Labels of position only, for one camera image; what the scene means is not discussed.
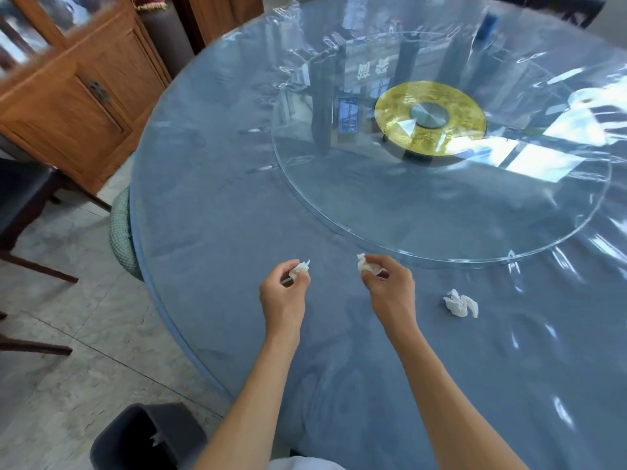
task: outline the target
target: black trash bin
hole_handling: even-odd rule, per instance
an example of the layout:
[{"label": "black trash bin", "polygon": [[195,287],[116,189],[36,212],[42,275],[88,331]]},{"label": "black trash bin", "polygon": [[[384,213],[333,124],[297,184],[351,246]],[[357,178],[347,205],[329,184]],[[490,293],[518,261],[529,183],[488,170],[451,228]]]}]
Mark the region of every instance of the black trash bin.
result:
[{"label": "black trash bin", "polygon": [[132,404],[94,440],[95,470],[186,470],[207,435],[182,403]]}]

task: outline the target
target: white shirt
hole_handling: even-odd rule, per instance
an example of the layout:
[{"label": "white shirt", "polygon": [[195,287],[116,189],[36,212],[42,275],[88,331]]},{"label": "white shirt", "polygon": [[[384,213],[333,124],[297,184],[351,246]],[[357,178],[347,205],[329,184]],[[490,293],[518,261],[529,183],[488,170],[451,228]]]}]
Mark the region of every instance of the white shirt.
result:
[{"label": "white shirt", "polygon": [[337,463],[313,457],[290,457],[270,461],[268,470],[346,470]]}]

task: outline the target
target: hand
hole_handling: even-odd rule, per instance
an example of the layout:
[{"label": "hand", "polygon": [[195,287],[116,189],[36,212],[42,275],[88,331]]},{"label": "hand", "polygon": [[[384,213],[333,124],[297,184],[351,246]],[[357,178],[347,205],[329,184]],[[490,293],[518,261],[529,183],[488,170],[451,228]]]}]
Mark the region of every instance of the hand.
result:
[{"label": "hand", "polygon": [[384,277],[374,276],[368,271],[361,273],[361,279],[370,291],[374,314],[388,337],[393,339],[398,333],[416,331],[416,284],[411,271],[390,256],[366,254],[365,260],[388,271],[388,274],[380,274]]},{"label": "hand", "polygon": [[281,284],[288,272],[299,264],[298,259],[278,264],[259,286],[259,300],[266,317],[266,339],[281,337],[300,340],[300,325],[305,315],[305,292],[309,273],[302,271],[296,281]]}]

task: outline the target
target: person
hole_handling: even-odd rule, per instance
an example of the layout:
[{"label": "person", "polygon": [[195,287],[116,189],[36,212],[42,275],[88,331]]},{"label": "person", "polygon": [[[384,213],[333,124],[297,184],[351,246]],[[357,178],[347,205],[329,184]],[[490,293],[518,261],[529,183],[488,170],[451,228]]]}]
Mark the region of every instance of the person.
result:
[{"label": "person", "polygon": [[[362,273],[372,309],[403,365],[442,470],[529,470],[483,419],[444,369],[416,321],[410,270],[389,256],[366,255],[387,273]],[[285,286],[299,263],[278,264],[260,290],[266,336],[246,384],[194,470],[342,470],[322,459],[292,457],[269,462],[290,363],[300,339],[309,274]]]}]

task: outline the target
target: red cloth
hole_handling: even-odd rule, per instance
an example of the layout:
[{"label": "red cloth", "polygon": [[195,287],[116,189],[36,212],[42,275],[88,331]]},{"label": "red cloth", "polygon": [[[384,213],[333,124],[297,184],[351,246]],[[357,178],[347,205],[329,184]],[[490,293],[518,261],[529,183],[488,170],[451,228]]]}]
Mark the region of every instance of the red cloth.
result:
[{"label": "red cloth", "polygon": [[165,0],[131,0],[137,11],[165,10],[168,6]]}]

